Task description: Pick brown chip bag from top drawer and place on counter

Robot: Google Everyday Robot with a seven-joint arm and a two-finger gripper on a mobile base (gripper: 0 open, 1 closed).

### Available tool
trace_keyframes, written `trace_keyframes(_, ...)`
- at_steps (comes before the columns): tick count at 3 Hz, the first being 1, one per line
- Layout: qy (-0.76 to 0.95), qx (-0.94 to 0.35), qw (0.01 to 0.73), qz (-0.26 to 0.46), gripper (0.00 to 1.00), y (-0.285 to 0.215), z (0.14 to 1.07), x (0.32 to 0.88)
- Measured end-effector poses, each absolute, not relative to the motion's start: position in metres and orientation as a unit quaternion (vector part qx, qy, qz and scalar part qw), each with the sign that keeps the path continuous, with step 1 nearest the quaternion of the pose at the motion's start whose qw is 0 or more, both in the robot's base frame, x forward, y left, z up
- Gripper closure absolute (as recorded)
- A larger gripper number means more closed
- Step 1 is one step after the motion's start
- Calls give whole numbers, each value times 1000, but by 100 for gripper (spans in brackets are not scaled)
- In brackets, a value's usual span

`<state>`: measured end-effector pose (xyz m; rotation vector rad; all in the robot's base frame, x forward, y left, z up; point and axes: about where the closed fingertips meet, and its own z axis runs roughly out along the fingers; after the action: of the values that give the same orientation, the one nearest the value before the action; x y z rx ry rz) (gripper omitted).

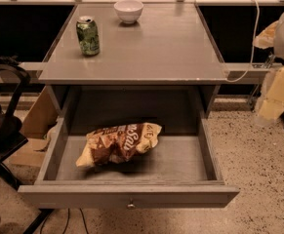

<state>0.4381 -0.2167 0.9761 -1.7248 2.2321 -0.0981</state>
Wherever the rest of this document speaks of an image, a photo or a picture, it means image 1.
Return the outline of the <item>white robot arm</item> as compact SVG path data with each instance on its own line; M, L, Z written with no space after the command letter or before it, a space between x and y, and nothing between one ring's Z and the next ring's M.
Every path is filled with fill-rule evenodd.
M253 45L260 49L272 47L274 55L284 60L284 13L255 38ZM259 126L268 126L283 112L284 66L265 76L262 95L256 105L255 122Z

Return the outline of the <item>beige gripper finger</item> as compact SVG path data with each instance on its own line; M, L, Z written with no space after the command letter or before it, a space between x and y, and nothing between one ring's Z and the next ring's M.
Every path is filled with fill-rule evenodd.
M254 121L261 127L274 123L284 112L284 66L266 74L261 96L255 107Z

